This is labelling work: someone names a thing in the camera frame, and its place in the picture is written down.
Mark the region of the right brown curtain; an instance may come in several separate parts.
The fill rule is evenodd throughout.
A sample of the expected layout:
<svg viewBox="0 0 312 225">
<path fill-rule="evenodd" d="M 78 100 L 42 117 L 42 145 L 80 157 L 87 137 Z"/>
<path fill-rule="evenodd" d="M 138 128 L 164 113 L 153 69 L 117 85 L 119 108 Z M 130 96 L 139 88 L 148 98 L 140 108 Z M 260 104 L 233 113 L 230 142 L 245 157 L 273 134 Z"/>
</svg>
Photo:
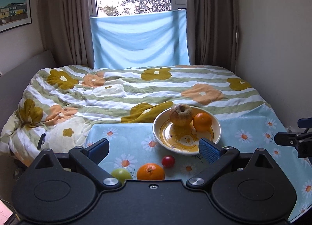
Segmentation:
<svg viewBox="0 0 312 225">
<path fill-rule="evenodd" d="M 238 0 L 187 0 L 190 64 L 236 69 Z"/>
</svg>

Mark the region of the brown curtain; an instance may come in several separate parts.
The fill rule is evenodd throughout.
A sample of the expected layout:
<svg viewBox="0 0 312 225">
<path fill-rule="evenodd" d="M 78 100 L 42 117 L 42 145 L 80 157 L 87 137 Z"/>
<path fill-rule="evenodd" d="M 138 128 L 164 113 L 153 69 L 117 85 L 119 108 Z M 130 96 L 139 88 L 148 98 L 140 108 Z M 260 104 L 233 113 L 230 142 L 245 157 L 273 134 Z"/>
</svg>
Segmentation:
<svg viewBox="0 0 312 225">
<path fill-rule="evenodd" d="M 236 69 L 238 0 L 187 0 L 190 64 Z"/>
<path fill-rule="evenodd" d="M 60 66 L 94 67 L 88 0 L 38 0 L 43 46 Z"/>
</svg>

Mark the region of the green apple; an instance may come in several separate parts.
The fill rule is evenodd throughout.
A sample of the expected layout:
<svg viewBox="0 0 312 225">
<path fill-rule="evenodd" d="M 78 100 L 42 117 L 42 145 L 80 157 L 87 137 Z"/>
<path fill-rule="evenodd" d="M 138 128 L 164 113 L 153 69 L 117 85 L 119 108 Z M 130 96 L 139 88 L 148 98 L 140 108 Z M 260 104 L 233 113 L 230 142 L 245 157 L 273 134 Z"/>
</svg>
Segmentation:
<svg viewBox="0 0 312 225">
<path fill-rule="evenodd" d="M 122 168 L 114 169 L 111 172 L 111 175 L 117 178 L 122 184 L 124 184 L 126 180 L 133 179 L 131 173 L 128 170 Z"/>
</svg>

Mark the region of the large wrinkled yellow apple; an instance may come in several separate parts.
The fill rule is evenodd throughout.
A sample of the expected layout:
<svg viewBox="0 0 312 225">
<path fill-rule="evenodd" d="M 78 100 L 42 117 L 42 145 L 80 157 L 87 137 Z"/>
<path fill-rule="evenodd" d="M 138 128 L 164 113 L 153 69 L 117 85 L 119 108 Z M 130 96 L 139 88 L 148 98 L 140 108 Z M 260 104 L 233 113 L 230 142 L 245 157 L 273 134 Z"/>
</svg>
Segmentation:
<svg viewBox="0 0 312 225">
<path fill-rule="evenodd" d="M 187 104 L 177 104 L 169 111 L 170 121 L 178 127 L 184 127 L 191 123 L 194 113 Z"/>
</svg>

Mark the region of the left brown curtain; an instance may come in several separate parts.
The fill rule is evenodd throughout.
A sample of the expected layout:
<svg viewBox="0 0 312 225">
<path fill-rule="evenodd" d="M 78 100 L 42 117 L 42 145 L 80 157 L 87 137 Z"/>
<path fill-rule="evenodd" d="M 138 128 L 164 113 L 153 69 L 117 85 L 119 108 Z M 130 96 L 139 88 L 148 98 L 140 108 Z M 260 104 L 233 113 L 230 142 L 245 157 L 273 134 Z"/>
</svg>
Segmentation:
<svg viewBox="0 0 312 225">
<path fill-rule="evenodd" d="M 94 67 L 88 0 L 38 0 L 43 46 L 60 66 Z"/>
</svg>

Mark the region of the orange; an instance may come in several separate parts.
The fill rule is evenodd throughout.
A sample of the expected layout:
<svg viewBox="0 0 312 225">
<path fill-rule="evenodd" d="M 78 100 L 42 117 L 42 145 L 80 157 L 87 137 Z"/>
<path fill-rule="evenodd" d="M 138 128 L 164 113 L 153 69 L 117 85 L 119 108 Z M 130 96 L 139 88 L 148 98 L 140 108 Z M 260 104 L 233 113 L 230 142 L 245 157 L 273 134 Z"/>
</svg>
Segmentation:
<svg viewBox="0 0 312 225">
<path fill-rule="evenodd" d="M 207 132 L 212 126 L 212 118 L 207 113 L 198 113 L 193 118 L 193 126 L 198 132 Z"/>
<path fill-rule="evenodd" d="M 147 163 L 138 169 L 136 178 L 138 180 L 164 180 L 165 172 L 161 166 L 155 163 Z"/>
</svg>

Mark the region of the framed houses picture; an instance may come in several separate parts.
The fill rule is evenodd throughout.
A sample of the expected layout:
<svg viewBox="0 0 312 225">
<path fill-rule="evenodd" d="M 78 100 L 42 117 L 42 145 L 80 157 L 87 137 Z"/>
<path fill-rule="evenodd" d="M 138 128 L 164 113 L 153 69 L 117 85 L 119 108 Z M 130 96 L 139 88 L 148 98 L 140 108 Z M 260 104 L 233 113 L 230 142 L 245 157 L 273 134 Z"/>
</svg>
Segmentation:
<svg viewBox="0 0 312 225">
<path fill-rule="evenodd" d="M 30 0 L 1 0 L 0 32 L 32 23 Z"/>
</svg>

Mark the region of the floral striped duvet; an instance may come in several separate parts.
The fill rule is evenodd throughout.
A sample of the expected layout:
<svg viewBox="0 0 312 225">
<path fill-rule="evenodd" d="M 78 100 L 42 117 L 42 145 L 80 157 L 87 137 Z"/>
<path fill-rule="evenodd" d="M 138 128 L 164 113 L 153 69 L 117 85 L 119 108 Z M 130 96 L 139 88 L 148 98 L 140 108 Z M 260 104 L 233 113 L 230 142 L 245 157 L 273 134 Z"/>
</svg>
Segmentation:
<svg viewBox="0 0 312 225">
<path fill-rule="evenodd" d="M 95 124 L 121 123 L 135 106 L 187 104 L 218 119 L 269 104 L 247 81 L 216 66 L 91 69 L 64 66 L 39 70 L 1 131 L 1 155 L 30 165 L 43 148 L 67 152 L 85 146 Z M 37 149 L 41 135 L 45 142 Z"/>
</svg>

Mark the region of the light blue window cloth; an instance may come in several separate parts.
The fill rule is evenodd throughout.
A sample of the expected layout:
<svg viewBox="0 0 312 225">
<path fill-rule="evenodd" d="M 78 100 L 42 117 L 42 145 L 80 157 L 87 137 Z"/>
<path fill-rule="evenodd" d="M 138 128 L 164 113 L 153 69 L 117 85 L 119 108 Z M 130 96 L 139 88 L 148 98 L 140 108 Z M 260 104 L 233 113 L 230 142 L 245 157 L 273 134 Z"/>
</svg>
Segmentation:
<svg viewBox="0 0 312 225">
<path fill-rule="evenodd" d="M 189 65 L 186 11 L 93 17 L 94 67 Z"/>
</svg>

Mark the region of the cream yellow ceramic bowl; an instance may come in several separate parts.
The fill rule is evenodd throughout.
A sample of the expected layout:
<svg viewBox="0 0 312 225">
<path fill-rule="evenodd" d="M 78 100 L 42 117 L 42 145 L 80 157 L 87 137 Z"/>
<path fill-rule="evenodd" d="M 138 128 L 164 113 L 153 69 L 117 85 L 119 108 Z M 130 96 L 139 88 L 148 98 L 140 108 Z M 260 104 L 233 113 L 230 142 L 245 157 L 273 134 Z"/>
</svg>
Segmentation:
<svg viewBox="0 0 312 225">
<path fill-rule="evenodd" d="M 217 118 L 198 107 L 192 107 L 195 115 L 206 113 L 212 119 L 210 129 L 205 132 L 198 132 L 193 126 L 193 122 L 184 127 L 175 126 L 170 120 L 170 110 L 160 113 L 153 122 L 153 135 L 155 139 L 167 150 L 181 155 L 199 154 L 199 140 L 206 138 L 217 144 L 222 136 L 222 128 Z"/>
</svg>

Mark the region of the red cherry tomato back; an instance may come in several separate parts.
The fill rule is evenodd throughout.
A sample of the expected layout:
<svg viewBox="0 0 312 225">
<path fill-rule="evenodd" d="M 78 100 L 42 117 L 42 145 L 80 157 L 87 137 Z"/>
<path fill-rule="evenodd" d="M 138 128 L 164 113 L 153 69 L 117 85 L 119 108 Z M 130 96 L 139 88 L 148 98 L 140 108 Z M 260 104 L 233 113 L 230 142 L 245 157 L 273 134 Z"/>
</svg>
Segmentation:
<svg viewBox="0 0 312 225">
<path fill-rule="evenodd" d="M 161 163 L 164 168 L 172 168 L 175 164 L 175 158 L 171 155 L 164 156 Z"/>
</svg>

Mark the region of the grey headboard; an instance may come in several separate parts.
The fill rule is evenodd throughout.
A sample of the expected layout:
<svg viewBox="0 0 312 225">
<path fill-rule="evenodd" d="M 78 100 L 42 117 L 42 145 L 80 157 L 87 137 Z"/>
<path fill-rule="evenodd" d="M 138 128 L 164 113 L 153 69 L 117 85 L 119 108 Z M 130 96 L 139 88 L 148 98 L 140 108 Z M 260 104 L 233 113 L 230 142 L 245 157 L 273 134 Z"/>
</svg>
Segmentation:
<svg viewBox="0 0 312 225">
<path fill-rule="evenodd" d="M 28 59 L 1 77 L 1 127 L 17 109 L 32 77 L 43 68 L 56 68 L 56 66 L 52 52 L 47 50 Z"/>
</svg>

